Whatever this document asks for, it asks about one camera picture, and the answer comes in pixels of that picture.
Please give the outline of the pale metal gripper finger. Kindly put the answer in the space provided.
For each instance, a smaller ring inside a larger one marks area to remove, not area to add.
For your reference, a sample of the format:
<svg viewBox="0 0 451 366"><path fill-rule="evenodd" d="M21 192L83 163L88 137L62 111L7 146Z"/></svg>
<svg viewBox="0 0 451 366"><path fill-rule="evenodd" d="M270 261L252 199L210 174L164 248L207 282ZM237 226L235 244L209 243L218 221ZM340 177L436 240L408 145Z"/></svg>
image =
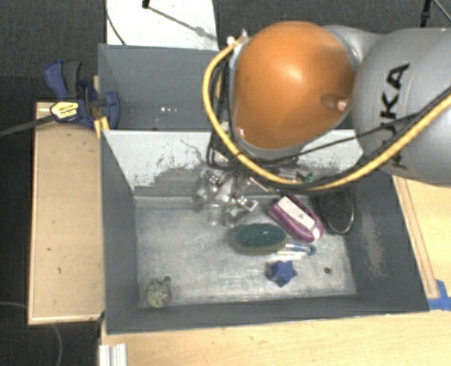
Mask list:
<svg viewBox="0 0 451 366"><path fill-rule="evenodd" d="M244 195L234 194L222 210L219 223L225 227L236 226L243 218L251 214L258 202Z"/></svg>
<svg viewBox="0 0 451 366"><path fill-rule="evenodd" d="M220 187L220 177L210 170L204 171L197 179L192 194L192 209L201 211L216 195Z"/></svg>

